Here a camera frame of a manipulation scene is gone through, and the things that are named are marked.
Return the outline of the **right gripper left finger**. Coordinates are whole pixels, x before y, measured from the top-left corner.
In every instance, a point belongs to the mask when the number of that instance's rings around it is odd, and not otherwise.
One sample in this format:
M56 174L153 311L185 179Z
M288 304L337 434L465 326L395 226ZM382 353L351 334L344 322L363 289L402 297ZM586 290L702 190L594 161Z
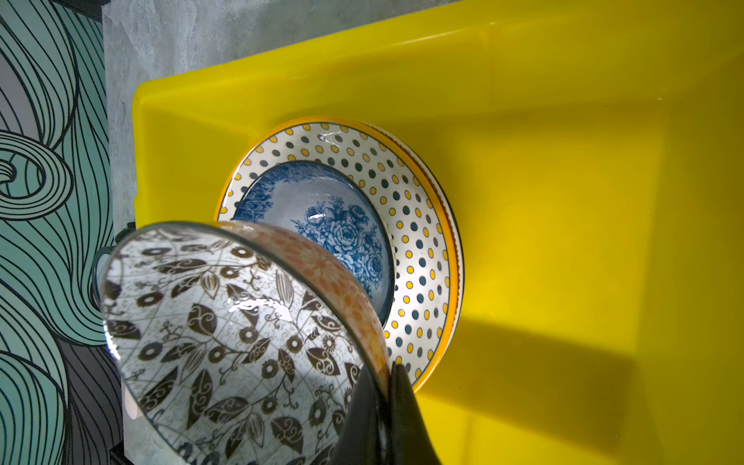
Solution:
M365 367L331 456L331 464L387 463L387 400Z

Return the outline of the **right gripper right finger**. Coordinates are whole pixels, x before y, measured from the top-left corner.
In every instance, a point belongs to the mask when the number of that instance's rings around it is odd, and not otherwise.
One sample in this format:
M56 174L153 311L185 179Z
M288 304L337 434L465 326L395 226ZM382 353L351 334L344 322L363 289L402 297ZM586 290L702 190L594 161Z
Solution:
M440 465L406 369L393 364L389 378L389 464Z

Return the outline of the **pink patterned bowl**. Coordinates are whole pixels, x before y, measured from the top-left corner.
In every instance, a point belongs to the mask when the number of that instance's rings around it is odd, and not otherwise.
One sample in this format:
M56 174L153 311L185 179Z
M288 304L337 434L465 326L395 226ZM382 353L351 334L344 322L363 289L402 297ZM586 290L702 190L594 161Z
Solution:
M294 232L150 225L112 253L101 300L128 391L190 463L328 463L358 383L387 397L384 337L366 292Z

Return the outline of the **blue floral bowl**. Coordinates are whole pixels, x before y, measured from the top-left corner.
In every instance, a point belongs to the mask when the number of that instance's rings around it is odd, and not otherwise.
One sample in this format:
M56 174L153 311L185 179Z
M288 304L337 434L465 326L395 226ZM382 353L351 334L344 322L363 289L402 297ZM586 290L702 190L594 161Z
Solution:
M343 263L368 294L382 324L393 304L393 252L364 193L338 170L315 162L277 165L242 187L234 219L300 234Z

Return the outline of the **yellow rimmed dotted plate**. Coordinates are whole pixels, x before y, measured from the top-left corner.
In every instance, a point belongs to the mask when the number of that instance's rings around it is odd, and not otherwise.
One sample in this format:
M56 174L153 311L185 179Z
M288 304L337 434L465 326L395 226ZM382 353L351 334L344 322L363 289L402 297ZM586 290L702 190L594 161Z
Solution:
M287 122L236 166L217 218L275 225L331 252L367 292L389 360L414 389L428 381L458 324L464 260L440 183L405 143L354 120Z

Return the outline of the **geometric flower pattern plate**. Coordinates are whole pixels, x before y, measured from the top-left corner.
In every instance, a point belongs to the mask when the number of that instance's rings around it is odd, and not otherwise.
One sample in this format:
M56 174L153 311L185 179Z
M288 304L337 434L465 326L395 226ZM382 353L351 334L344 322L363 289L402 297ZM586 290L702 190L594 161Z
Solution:
M375 126L363 131L379 147L362 185L391 235L395 259L387 346L399 363L427 373L448 350L461 315L464 261L457 222L440 183L410 147Z

